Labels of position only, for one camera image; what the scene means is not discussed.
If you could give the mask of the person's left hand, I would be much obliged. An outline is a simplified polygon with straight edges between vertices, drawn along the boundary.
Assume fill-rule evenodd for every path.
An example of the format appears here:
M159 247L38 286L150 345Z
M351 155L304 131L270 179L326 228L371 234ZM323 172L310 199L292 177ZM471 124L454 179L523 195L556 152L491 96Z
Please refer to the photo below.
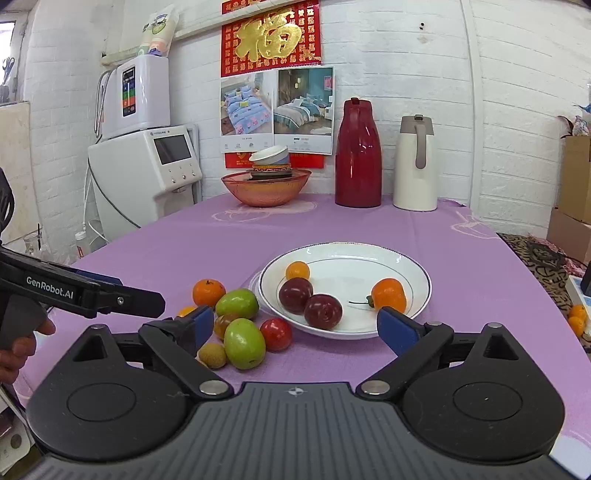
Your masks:
M35 354L36 348L36 338L31 334L27 337L17 338L8 350L1 350L0 382L12 385L28 358Z

